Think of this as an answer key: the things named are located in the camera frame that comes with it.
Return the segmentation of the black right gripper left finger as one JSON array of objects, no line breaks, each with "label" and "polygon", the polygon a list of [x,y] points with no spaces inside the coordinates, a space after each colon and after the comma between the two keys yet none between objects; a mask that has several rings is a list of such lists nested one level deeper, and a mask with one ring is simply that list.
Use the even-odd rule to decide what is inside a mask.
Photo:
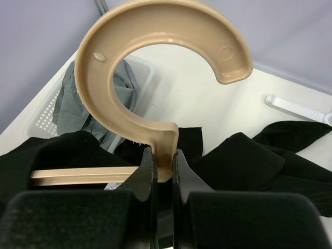
[{"label": "black right gripper left finger", "polygon": [[1,220],[1,248],[157,247],[157,164],[150,148],[115,190],[26,191]]}]

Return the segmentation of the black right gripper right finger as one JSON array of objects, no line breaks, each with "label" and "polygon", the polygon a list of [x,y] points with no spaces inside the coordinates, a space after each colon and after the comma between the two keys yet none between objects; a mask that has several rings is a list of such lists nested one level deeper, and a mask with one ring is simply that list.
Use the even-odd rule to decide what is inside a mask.
[{"label": "black right gripper right finger", "polygon": [[288,193],[215,191],[173,158],[175,248],[331,248],[314,205]]}]

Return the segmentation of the black shirt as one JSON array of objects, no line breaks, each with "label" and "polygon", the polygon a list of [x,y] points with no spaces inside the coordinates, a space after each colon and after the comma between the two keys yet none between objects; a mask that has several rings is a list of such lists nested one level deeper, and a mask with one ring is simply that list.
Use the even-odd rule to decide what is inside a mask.
[{"label": "black shirt", "polygon": [[[323,123],[279,121],[253,138],[236,133],[203,154],[201,128],[181,128],[178,148],[214,190],[298,193],[311,200],[322,216],[331,217],[331,171],[298,155],[330,132]],[[109,153],[86,131],[52,139],[32,137],[1,156],[1,209],[29,189],[35,170],[137,166],[144,149],[127,140]]]}]

